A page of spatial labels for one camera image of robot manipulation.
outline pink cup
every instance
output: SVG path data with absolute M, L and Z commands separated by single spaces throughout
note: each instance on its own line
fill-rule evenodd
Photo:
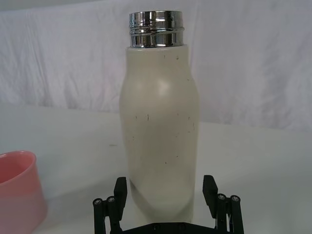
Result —
M 46 214 L 35 154 L 0 155 L 0 234 L 31 234 Z

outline white table surface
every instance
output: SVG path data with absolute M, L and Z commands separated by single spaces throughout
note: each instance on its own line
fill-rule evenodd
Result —
M 92 234 L 92 200 L 127 176 L 119 117 L 0 104 L 0 152 L 36 153 L 47 219 L 35 234 Z M 194 223 L 214 226 L 201 193 L 205 174 L 241 197 L 246 234 L 312 233 L 312 134 L 201 123 Z M 135 227 L 129 193 L 124 229 Z

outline bolt head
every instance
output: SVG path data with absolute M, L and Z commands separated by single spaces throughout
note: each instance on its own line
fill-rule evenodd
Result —
M 232 196 L 233 201 L 239 201 L 239 198 L 237 196 Z
M 102 202 L 102 201 L 101 201 L 100 199 L 98 199 L 98 200 L 95 200 L 95 201 L 94 201 L 94 204 L 95 204 L 95 205 L 98 205 L 98 204 L 100 204 L 101 202 Z
M 224 200 L 224 199 L 225 199 L 225 195 L 219 194 L 218 198 L 219 198 L 220 200 Z
M 115 198 L 113 197 L 110 197 L 109 199 L 107 199 L 108 202 L 114 202 L 115 201 Z

